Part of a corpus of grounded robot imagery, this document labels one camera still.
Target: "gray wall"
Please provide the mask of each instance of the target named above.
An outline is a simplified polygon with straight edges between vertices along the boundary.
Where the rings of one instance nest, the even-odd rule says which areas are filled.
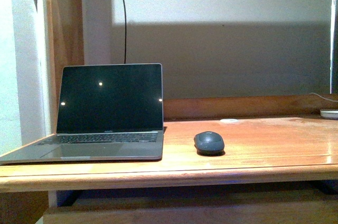
[[[330,89],[331,0],[126,0],[127,63],[160,62],[165,98]],[[87,64],[123,63],[122,0],[83,0]]]

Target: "black laptop screen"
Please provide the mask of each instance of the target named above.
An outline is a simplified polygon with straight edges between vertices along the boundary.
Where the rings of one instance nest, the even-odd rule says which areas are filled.
[[[163,129],[161,64],[63,69],[57,133]]]

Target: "silver laptop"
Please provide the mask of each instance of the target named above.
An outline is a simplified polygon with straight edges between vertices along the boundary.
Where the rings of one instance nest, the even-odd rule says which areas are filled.
[[[65,67],[57,133],[0,157],[0,164],[160,160],[162,65]]]

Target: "wooden desk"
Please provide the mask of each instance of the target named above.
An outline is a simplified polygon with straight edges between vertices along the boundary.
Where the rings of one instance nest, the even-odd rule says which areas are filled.
[[[0,192],[53,195],[63,190],[338,179],[338,121],[293,116],[165,122],[165,127],[159,162],[0,166]],[[196,154],[193,137],[206,130],[222,135],[225,155]]]

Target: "black computer mouse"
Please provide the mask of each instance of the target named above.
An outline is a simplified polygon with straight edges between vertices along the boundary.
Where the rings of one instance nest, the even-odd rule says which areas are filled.
[[[224,141],[221,135],[215,132],[198,133],[194,137],[197,153],[200,155],[223,155]]]

